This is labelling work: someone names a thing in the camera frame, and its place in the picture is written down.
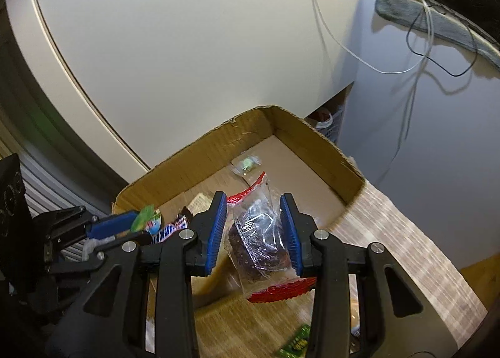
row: cardboard box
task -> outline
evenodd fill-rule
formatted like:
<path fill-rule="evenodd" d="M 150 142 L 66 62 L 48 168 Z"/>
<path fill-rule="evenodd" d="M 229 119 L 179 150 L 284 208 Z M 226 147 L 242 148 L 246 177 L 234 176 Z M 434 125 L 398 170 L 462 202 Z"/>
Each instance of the cardboard box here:
<path fill-rule="evenodd" d="M 244 178 L 231 165 L 249 154 L 262 165 Z M 324 136 L 286 110 L 256 107 L 214 128 L 172 155 L 118 195 L 113 212 L 159 207 L 171 221 L 199 193 L 228 196 L 249 186 L 266 171 L 273 204 L 285 192 L 319 227 L 331 226 L 364 184 L 361 173 Z M 236 271 L 223 246 L 208 278 L 193 278 L 194 306 L 205 306 L 238 287 Z M 156 289 L 152 279 L 151 288 Z M 153 313 L 153 305 L 148 308 Z"/>

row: green candy wrapper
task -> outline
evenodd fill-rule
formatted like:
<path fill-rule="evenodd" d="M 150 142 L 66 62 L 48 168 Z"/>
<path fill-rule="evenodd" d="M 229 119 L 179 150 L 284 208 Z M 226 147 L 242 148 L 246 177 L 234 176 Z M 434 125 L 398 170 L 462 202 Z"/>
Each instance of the green candy wrapper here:
<path fill-rule="evenodd" d="M 138 232 L 146 228 L 146 223 L 154 218 L 154 206 L 150 204 L 144 207 L 133 221 L 131 232 Z"/>
<path fill-rule="evenodd" d="M 293 339 L 288 344 L 280 348 L 277 356 L 282 358 L 299 358 L 306 351 L 309 341 L 311 326 L 304 324 L 297 330 Z"/>

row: candy wrapper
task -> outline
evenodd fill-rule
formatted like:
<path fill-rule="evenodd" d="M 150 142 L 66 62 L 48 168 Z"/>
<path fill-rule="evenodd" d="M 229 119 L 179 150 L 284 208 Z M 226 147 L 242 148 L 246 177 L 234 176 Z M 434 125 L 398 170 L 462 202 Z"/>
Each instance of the candy wrapper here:
<path fill-rule="evenodd" d="M 161 223 L 162 215 L 160 214 L 159 210 L 155 210 L 154 206 L 150 204 L 149 206 L 144 207 L 139 212 L 132 223 L 130 231 L 138 232 L 146 230 L 151 235 L 154 235 L 158 232 Z"/>
<path fill-rule="evenodd" d="M 248 172 L 253 171 L 260 165 L 261 160 L 254 155 L 250 155 L 249 157 L 242 159 L 236 165 L 234 165 L 232 167 L 232 171 L 238 176 L 245 177 Z"/>
<path fill-rule="evenodd" d="M 244 296 L 251 298 L 272 286 L 296 281 L 266 173 L 244 192 L 229 197 L 227 210 L 224 247 L 237 269 Z"/>
<path fill-rule="evenodd" d="M 301 325 L 294 337 L 277 352 L 277 356 L 281 358 L 300 358 L 306 352 L 311 334 L 311 326 L 308 324 Z"/>
<path fill-rule="evenodd" d="M 184 207 L 174 221 L 165 224 L 165 226 L 161 230 L 159 230 L 156 235 L 152 236 L 152 243 L 157 244 L 159 242 L 163 242 L 174 232 L 188 228 L 188 224 L 191 222 L 192 218 L 193 215 L 191 214 L 191 212 L 186 207 Z"/>

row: plastic wrapped snack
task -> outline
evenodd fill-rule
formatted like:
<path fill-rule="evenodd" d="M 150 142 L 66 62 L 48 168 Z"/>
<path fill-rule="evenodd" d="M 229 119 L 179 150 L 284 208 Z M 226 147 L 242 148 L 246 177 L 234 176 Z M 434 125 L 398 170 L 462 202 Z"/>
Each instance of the plastic wrapped snack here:
<path fill-rule="evenodd" d="M 234 165 L 232 167 L 232 171 L 238 176 L 245 177 L 248 172 L 252 171 L 257 166 L 260 166 L 260 164 L 261 160 L 258 157 L 250 155 Z"/>
<path fill-rule="evenodd" d="M 266 173 L 246 191 L 229 197 L 227 206 L 229 229 L 224 247 L 237 269 L 245 297 L 295 278 Z"/>

